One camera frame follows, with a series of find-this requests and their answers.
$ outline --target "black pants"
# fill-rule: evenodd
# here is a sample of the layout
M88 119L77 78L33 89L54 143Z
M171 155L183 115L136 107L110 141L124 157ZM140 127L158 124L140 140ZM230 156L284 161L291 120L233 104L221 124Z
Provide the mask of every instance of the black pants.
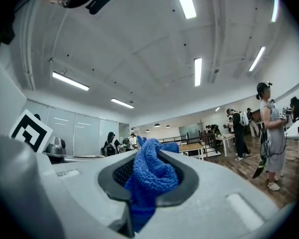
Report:
M243 131L238 134L235 134L235 145L236 145L236 150L237 150L237 154L239 157L243 157L244 153L249 153L249 150L244 141L244 132Z

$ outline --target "black hair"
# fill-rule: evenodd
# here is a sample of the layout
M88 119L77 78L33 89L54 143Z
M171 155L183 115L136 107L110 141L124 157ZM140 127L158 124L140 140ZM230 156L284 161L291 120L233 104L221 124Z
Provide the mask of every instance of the black hair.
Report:
M40 118L39 114L35 114L34 116L35 116L39 121L41 121L41 118Z
M115 136L115 134L113 132L109 132L108 134L108 144L112 142L112 136Z
M261 83L259 83L259 84L257 85L257 92L258 92L258 94L256 94L256 98L257 98L258 100L260 100L260 98L261 98L261 99L263 98L264 90L265 90L266 88L270 88L270 86L268 86L268 85L267 85L266 83L264 83L264 82L261 82Z

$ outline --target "white ceiling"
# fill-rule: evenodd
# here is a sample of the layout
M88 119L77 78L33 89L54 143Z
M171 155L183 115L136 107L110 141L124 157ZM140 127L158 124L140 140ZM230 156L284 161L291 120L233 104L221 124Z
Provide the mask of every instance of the white ceiling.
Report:
M278 38L281 13L276 23L270 22L274 0L193 2L193 19L185 19L178 0L112 0L97 15L84 7L66 10L39 2L31 40L37 91L132 116L156 105L176 109L179 100L183 106L202 95L215 93L216 99L217 89L239 86L243 93L244 86L255 84L248 69L260 47L266 46L263 60L269 59ZM195 88L197 57L203 58L203 80ZM90 90L51 78L51 72L61 70ZM27 88L24 79L20 82ZM111 98L133 100L135 109ZM184 114L193 112L188 107Z

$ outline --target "blue towel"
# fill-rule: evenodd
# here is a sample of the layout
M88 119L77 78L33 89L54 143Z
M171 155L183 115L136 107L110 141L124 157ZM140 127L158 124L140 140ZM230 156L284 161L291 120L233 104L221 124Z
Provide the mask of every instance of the blue towel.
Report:
M143 142L139 136L138 141L142 148L125 184L132 193L131 215L135 232L139 232L154 214L156 198L178 186L175 169L157 157L160 149L178 153L178 145L175 142L161 144L156 139Z

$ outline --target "glass wall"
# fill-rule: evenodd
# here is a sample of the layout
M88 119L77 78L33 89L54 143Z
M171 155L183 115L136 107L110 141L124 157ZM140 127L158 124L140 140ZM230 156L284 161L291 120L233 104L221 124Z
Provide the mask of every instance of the glass wall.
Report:
M130 136L129 124L119 123L119 135L119 141L120 143L123 143L123 140Z
M73 155L73 134L75 113L59 110L51 107L47 126L53 130L55 137L60 137L65 141L67 155Z
M115 134L115 139L119 140L119 123L116 121L100 119L100 148L104 146L109 132L113 132Z
M200 129L197 124L179 127L180 135L187 135L187 133L188 133L189 138L199 137L199 133L198 133L199 130ZM200 142L200 139L195 139L195 140L189 141L189 143L195 143L195 142Z
M46 105L43 105L43 104L39 104L39 103L30 101L30 100L27 100L25 102L25 105L23 106L22 112L25 109L27 109L33 115L38 114L41 118L41 121L44 124L46 124L46 119L48 118L49 108L50 108L50 106L46 106Z
M109 132L113 132L120 143L123 141L121 139L129 136L128 124L120 123L122 128L119 130L119 123L116 121L72 113L31 100L26 101L22 112L25 109L38 114L41 121L53 130L53 136L65 141L67 155L101 154Z
M74 128L75 156L100 154L99 126L99 119L77 114Z

